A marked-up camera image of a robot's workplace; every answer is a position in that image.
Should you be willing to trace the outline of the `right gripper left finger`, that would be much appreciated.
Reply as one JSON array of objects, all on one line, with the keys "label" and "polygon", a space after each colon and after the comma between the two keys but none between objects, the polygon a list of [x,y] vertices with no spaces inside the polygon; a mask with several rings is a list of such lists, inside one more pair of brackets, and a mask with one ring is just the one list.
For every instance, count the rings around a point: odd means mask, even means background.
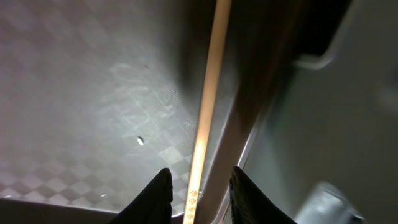
[{"label": "right gripper left finger", "polygon": [[163,168],[109,224],[171,224],[172,175]]}]

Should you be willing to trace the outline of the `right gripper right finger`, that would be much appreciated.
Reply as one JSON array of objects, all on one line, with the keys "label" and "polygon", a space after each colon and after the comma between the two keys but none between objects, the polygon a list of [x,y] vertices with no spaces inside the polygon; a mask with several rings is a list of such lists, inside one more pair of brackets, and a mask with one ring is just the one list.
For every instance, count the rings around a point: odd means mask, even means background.
[{"label": "right gripper right finger", "polygon": [[231,172],[229,196],[233,224],[296,224],[238,166]]}]

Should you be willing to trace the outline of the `wooden chopstick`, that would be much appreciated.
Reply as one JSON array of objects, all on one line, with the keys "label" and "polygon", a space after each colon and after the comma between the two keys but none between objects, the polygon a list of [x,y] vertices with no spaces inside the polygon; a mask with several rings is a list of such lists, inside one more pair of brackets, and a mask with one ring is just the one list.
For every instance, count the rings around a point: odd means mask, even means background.
[{"label": "wooden chopstick", "polygon": [[183,224],[193,224],[198,210],[200,184],[222,66],[231,3],[231,0],[217,0],[215,6]]}]

